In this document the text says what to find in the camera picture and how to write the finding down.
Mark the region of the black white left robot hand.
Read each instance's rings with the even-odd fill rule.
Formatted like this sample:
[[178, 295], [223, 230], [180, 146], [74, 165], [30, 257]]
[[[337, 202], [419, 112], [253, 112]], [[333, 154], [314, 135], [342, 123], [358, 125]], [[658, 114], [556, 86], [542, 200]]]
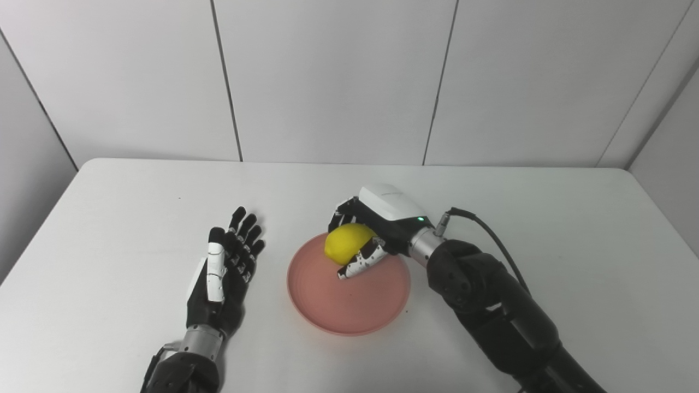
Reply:
[[245, 207], [228, 227], [212, 227], [207, 254], [187, 301], [186, 327], [206, 325], [229, 338], [242, 323], [243, 303], [265, 248], [262, 227]]

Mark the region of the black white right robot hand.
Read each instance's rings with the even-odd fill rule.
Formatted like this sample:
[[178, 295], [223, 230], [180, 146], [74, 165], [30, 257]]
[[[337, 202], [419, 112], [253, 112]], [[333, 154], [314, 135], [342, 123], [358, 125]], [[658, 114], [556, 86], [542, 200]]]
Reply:
[[434, 229], [426, 213], [409, 196], [391, 184], [370, 184], [357, 196], [337, 205], [328, 229], [358, 223], [374, 234], [360, 242], [349, 263], [337, 272], [339, 279], [349, 279], [370, 269], [388, 255], [409, 256], [419, 235]]

